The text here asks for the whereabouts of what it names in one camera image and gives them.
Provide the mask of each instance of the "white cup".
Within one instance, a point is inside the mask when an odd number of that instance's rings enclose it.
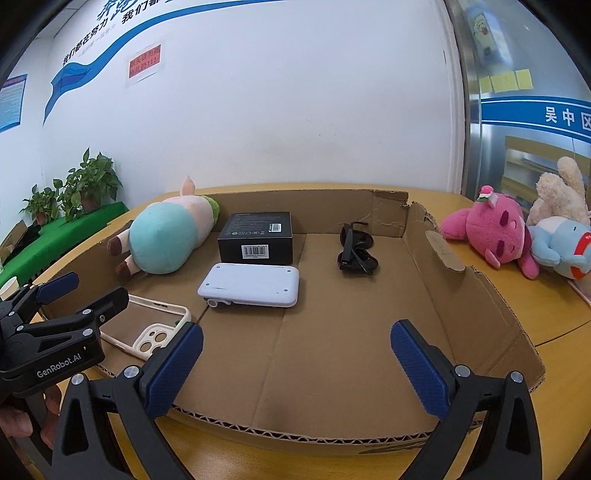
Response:
[[[18,289],[20,287],[18,286],[18,280],[16,277],[12,277],[10,280],[8,280],[3,286],[2,288],[0,288],[0,299],[2,300],[6,300],[7,298],[10,297],[10,295],[12,295],[13,293],[18,292]]]

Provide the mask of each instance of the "red paper notice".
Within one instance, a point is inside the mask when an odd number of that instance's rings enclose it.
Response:
[[[134,77],[138,73],[142,73],[144,70],[147,70],[150,67],[160,63],[161,48],[162,45],[158,45],[157,47],[154,47],[131,60],[129,62],[129,78]]]

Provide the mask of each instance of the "green tablecloth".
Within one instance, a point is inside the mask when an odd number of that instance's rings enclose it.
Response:
[[[122,202],[117,202],[70,223],[66,223],[64,217],[49,223],[41,228],[41,236],[37,240],[4,265],[4,271],[0,274],[0,287],[12,277],[16,277],[18,284],[23,286],[34,275],[47,269],[52,262],[125,212],[127,207]]]

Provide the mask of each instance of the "white wall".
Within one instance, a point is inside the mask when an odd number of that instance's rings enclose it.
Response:
[[[88,64],[160,2],[72,61]],[[90,0],[60,31],[48,78],[97,24]],[[129,88],[131,56],[163,43],[165,69]],[[287,0],[168,20],[144,31],[44,126],[48,179],[84,150],[113,157],[133,207],[178,189],[335,181],[459,189],[459,62],[442,0]]]
[[[11,77],[27,74],[22,100],[21,125],[0,133],[0,241],[21,219],[28,225],[31,216],[19,213],[31,196],[31,188],[45,187],[42,163],[46,160],[42,146],[43,105],[51,95],[47,79],[47,59],[51,40],[31,43]]]

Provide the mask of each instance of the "silver bolt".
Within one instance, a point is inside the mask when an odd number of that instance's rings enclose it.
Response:
[[[470,369],[466,365],[458,365],[456,367],[456,375],[458,377],[469,377],[470,376]]]
[[[137,377],[137,375],[139,374],[139,368],[135,365],[132,365],[131,367],[127,367],[123,374],[125,375],[125,378]]]
[[[72,383],[74,385],[80,385],[84,381],[84,375],[76,374],[72,377]]]
[[[511,372],[511,379],[515,383],[521,383],[523,382],[523,375],[521,375],[519,372]]]

